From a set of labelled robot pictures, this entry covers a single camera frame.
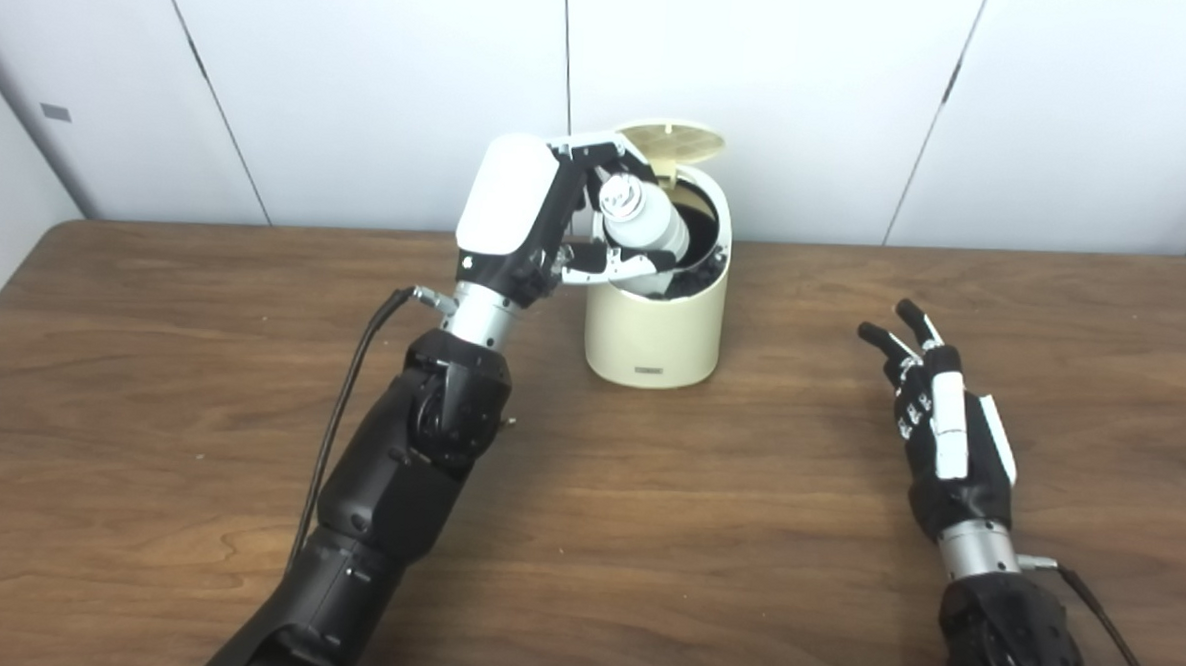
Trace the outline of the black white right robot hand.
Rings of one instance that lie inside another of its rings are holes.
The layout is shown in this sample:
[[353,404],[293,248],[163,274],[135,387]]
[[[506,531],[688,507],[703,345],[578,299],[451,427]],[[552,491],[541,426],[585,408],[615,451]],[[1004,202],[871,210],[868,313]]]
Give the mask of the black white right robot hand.
[[959,350],[942,339],[926,310],[904,299],[894,310],[916,346],[872,322],[859,325],[857,337],[884,356],[884,376],[894,390],[893,420],[912,479],[911,514],[931,540],[961,521],[1010,529],[1018,465],[996,402],[967,386]]

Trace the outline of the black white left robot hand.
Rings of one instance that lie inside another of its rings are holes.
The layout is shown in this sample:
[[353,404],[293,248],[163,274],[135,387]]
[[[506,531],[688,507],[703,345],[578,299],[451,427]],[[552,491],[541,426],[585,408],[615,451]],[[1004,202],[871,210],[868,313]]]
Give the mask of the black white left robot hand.
[[455,281],[529,307],[562,284],[608,284],[689,265],[688,222],[625,132],[487,145],[455,226]]

